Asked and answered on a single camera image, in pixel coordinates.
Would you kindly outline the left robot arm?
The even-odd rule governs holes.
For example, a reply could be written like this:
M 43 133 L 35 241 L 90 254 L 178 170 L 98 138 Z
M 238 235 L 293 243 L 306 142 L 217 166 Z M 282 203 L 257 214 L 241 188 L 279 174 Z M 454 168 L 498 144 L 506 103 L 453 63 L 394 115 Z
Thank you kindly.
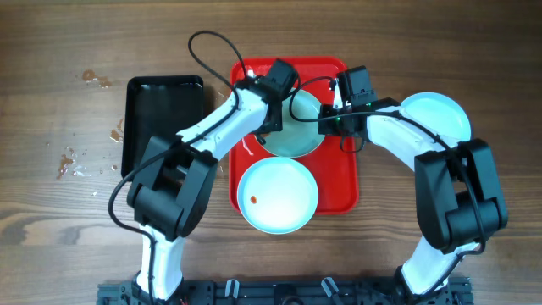
M 282 102 L 297 79 L 294 67 L 281 59 L 266 75 L 245 76 L 205 119 L 169 139 L 152 136 L 140 165 L 123 176 L 131 183 L 127 203 L 135 232 L 144 241 L 144 264 L 134 283 L 143 303 L 173 302 L 183 281 L 184 239 L 205 213 L 218 162 L 243 137 L 282 129 Z

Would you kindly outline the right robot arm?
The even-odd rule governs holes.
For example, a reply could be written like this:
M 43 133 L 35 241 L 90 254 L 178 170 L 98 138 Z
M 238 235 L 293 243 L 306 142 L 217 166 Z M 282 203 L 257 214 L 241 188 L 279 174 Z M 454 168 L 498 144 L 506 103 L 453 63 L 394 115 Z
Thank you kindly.
M 320 110 L 319 133 L 373 143 L 415 175 L 422 237 L 397 270 L 397 295 L 410 303 L 426 300 L 445 287 L 465 257 L 482 254 L 488 239 L 506 227 L 491 149 L 472 137 L 465 111 L 444 94 L 379 99 L 363 66 L 338 73 L 330 88 L 334 101 Z

